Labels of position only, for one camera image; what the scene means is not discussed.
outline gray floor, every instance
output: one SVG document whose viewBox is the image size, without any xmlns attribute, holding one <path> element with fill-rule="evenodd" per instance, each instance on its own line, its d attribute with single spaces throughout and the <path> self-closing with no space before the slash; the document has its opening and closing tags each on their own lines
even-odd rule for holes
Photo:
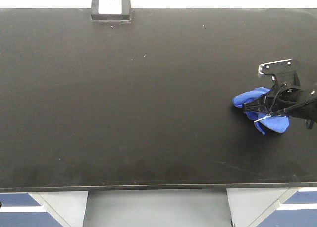
<svg viewBox="0 0 317 227">
<path fill-rule="evenodd" d="M 89 192 L 84 227 L 230 227 L 225 190 Z"/>
</svg>

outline white label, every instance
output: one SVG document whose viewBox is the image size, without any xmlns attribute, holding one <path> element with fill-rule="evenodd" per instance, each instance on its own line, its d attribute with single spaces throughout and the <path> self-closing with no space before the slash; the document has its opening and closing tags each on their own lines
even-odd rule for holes
<svg viewBox="0 0 317 227">
<path fill-rule="evenodd" d="M 99 0 L 99 14 L 122 14 L 122 0 Z"/>
</svg>

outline robotic arm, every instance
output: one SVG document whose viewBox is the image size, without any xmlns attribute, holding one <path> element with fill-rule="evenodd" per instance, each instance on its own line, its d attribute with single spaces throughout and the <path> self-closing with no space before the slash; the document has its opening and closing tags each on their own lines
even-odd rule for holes
<svg viewBox="0 0 317 227">
<path fill-rule="evenodd" d="M 302 89 L 296 73 L 299 68 L 300 63 L 291 59 L 261 64 L 258 76 L 271 76 L 273 86 L 268 93 L 244 103 L 243 112 L 267 114 L 255 123 L 274 116 L 297 117 L 305 119 L 306 128 L 311 129 L 317 122 L 317 85 Z"/>
</svg>

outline black tabletop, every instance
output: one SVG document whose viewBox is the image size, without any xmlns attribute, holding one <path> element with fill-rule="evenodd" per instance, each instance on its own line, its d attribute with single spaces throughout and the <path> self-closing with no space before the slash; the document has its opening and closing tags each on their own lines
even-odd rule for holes
<svg viewBox="0 0 317 227">
<path fill-rule="evenodd" d="M 0 10 L 0 191 L 316 185 L 317 126 L 262 135 L 231 102 L 264 62 L 317 81 L 316 15 Z"/>
</svg>

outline blue cloth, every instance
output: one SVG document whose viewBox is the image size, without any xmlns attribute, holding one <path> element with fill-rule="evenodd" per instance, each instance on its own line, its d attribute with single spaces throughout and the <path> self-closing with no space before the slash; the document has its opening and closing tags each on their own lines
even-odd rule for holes
<svg viewBox="0 0 317 227">
<path fill-rule="evenodd" d="M 255 88 L 250 92 L 245 92 L 239 96 L 234 97 L 232 99 L 232 102 L 235 107 L 241 108 L 243 103 L 252 102 L 256 98 L 268 92 L 269 92 L 269 89 L 265 87 Z M 257 120 L 262 117 L 265 117 L 267 114 L 256 113 L 256 112 L 246 112 L 246 115 L 248 116 L 250 120 Z M 280 132 L 280 133 L 285 132 L 289 126 L 288 117 L 278 117 L 278 116 L 269 117 L 259 122 L 261 122 L 264 126 L 270 128 L 271 130 Z M 263 135 L 265 135 L 265 131 L 261 128 L 261 126 L 259 125 L 259 122 L 256 122 L 254 125 L 260 132 L 262 132 Z"/>
</svg>

